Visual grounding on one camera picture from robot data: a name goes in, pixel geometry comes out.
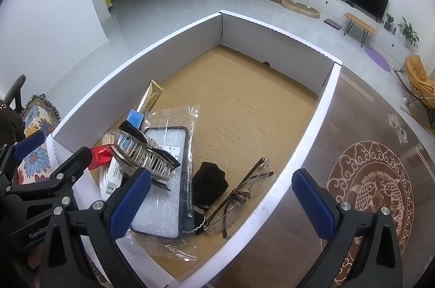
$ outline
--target red package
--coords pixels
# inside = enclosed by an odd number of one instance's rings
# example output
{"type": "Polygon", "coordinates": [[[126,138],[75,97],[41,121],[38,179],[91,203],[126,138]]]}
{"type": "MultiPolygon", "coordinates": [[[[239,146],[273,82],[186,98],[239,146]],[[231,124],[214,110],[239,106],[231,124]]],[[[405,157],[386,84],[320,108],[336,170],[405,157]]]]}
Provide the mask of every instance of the red package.
{"type": "Polygon", "coordinates": [[[88,169],[93,170],[98,168],[112,159],[112,154],[109,149],[109,145],[98,146],[91,148],[92,162],[89,164],[88,169]]]}

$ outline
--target floral pillow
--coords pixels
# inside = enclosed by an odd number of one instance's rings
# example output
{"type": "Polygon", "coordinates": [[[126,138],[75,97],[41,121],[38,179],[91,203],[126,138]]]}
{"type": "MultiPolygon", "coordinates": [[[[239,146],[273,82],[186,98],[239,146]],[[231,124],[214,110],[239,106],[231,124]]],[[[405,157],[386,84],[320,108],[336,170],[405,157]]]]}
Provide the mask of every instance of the floral pillow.
{"type": "MultiPolygon", "coordinates": [[[[60,122],[56,108],[44,96],[32,97],[23,114],[26,137],[38,130],[42,130],[47,137],[60,122]]],[[[18,167],[18,183],[29,184],[36,181],[48,180],[51,173],[47,146],[44,143],[30,153],[18,167]]]]}

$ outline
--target purple rug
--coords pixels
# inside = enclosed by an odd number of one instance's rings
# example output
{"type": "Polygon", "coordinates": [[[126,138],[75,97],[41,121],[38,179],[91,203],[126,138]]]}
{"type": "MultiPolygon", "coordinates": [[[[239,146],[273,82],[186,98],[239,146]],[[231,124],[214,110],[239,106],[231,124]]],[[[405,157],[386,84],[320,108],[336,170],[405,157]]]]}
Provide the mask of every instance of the purple rug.
{"type": "Polygon", "coordinates": [[[387,72],[391,71],[391,67],[388,64],[388,62],[386,61],[386,59],[384,59],[384,57],[378,53],[375,49],[373,49],[371,46],[366,45],[364,46],[364,51],[367,53],[367,55],[369,55],[369,57],[375,61],[375,63],[377,63],[377,65],[384,69],[387,72]]]}

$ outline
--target clear plastic bag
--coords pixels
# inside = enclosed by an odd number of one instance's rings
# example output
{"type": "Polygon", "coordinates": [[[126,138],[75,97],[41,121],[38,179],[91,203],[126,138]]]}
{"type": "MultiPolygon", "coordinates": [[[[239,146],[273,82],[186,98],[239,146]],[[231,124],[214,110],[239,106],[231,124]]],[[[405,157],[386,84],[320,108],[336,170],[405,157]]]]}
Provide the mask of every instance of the clear plastic bag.
{"type": "Polygon", "coordinates": [[[195,261],[197,258],[192,204],[192,137],[198,119],[197,106],[149,112],[142,128],[171,153],[181,166],[166,182],[170,192],[152,187],[128,237],[134,237],[149,255],[195,261]]]}

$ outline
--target black cloth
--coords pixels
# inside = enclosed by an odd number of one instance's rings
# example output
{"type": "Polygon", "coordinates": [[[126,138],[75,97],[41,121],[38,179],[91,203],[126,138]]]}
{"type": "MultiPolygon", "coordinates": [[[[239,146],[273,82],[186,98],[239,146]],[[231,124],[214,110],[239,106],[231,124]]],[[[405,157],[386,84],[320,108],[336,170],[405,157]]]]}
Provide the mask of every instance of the black cloth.
{"type": "Polygon", "coordinates": [[[210,206],[228,188],[225,172],[214,163],[202,162],[192,179],[193,204],[210,206]]]}
{"type": "Polygon", "coordinates": [[[23,119],[3,101],[0,101],[0,148],[13,145],[25,138],[23,119]]]}

